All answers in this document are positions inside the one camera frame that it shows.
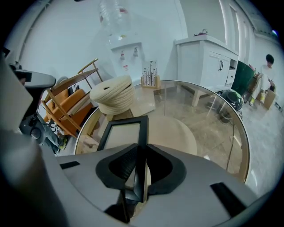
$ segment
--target person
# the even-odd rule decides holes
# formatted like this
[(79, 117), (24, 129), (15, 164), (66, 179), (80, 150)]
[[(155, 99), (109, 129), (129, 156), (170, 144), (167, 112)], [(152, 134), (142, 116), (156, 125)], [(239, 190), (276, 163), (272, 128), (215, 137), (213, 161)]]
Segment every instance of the person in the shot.
[(255, 85), (254, 91), (251, 96), (251, 100), (249, 104), (253, 106), (255, 99), (257, 98), (258, 94), (261, 92), (260, 95), (260, 102), (264, 103), (265, 100), (265, 91), (270, 88), (270, 86), (274, 87), (273, 79), (275, 77), (274, 70), (272, 65), (274, 64), (274, 58), (271, 55), (266, 55), (266, 65), (262, 65), (260, 68), (259, 73), (257, 74), (257, 83)]
[[(22, 69), (22, 66), (18, 62), (16, 62), (15, 64), (10, 64), (10, 67), (14, 72), (18, 69)], [(18, 74), (18, 73), (15, 73), (15, 74), (18, 80), (24, 86), (26, 82), (25, 74)], [(45, 145), (51, 148), (54, 154), (58, 153), (60, 150), (64, 150), (66, 148), (67, 138), (66, 137), (63, 139), (58, 138), (54, 134), (54, 132), (51, 130), (51, 128), (48, 127), (44, 119), (38, 113), (37, 113), (37, 117), (39, 121), (42, 123), (43, 128), (45, 130), (45, 134), (46, 134), (46, 138), (44, 139), (41, 145)]]
[(64, 150), (66, 148), (67, 138), (58, 138), (58, 136), (54, 134), (54, 132), (51, 130), (51, 128), (48, 127), (44, 119), (39, 114), (37, 114), (37, 117), (42, 123), (46, 135), (46, 138), (41, 145), (45, 145), (51, 148), (54, 154), (58, 153), (60, 150)]

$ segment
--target white door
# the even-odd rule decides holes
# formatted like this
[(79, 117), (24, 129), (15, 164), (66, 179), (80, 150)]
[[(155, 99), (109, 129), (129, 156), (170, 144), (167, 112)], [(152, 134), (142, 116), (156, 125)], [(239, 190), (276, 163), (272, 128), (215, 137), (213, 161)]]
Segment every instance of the white door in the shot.
[(217, 79), (217, 83), (215, 88), (222, 88), (226, 85), (226, 81), (227, 81), (227, 77), (228, 77), (228, 73), (229, 73), (229, 68), (230, 68), (230, 59), (225, 57), (225, 56), (221, 56), (220, 57), (221, 60), (221, 68), (219, 70), (219, 75), (218, 75), (218, 79)]
[(217, 84), (217, 78), (221, 68), (221, 55), (209, 52), (208, 56), (205, 56), (203, 62), (201, 86), (213, 89)]

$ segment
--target plastic bottle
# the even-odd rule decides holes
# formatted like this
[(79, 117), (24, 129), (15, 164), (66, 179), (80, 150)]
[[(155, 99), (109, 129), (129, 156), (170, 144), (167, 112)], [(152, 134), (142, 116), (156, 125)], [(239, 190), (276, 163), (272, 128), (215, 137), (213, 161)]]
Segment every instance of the plastic bottle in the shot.
[(126, 0), (101, 0), (99, 16), (102, 27), (108, 35), (123, 35), (130, 30), (130, 17)]

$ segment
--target white cabinet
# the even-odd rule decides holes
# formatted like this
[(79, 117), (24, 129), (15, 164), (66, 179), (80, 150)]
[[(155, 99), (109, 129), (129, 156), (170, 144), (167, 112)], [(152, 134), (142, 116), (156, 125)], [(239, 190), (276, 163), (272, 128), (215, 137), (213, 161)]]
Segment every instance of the white cabinet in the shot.
[(217, 77), (217, 84), (215, 86), (216, 88), (222, 88), (226, 84), (231, 59), (225, 56), (221, 56), (220, 61), (221, 61), (221, 66), (220, 66), (220, 71), (218, 71), (219, 74)]
[(212, 91), (227, 90), (235, 79), (238, 53), (219, 40), (200, 35), (177, 40), (177, 79)]

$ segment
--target white shirt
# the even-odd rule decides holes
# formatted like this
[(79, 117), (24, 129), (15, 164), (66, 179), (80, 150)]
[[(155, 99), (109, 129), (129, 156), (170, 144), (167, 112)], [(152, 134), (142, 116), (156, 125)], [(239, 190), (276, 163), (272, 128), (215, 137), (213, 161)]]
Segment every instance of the white shirt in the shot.
[(267, 65), (262, 65), (259, 72), (260, 74), (266, 75), (270, 80), (273, 80), (275, 77), (274, 70), (269, 68)]

